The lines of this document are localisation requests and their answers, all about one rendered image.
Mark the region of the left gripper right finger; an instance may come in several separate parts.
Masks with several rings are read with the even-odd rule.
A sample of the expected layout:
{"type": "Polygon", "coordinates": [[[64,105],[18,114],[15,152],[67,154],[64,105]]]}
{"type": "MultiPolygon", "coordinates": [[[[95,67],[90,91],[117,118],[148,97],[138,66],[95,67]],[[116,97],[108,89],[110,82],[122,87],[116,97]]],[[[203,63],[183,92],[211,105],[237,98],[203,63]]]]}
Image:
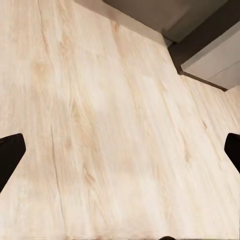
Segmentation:
{"type": "Polygon", "coordinates": [[[227,135],[224,151],[240,173],[240,135],[230,132],[227,135]]]}

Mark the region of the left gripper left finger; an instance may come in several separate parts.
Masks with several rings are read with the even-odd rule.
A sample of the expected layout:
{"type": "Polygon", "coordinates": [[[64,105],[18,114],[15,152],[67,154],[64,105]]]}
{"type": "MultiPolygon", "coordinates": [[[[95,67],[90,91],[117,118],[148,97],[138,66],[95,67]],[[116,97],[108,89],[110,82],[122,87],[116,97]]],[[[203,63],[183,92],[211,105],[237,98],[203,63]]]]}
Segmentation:
{"type": "Polygon", "coordinates": [[[0,138],[0,193],[26,153],[21,133],[0,138]]]}

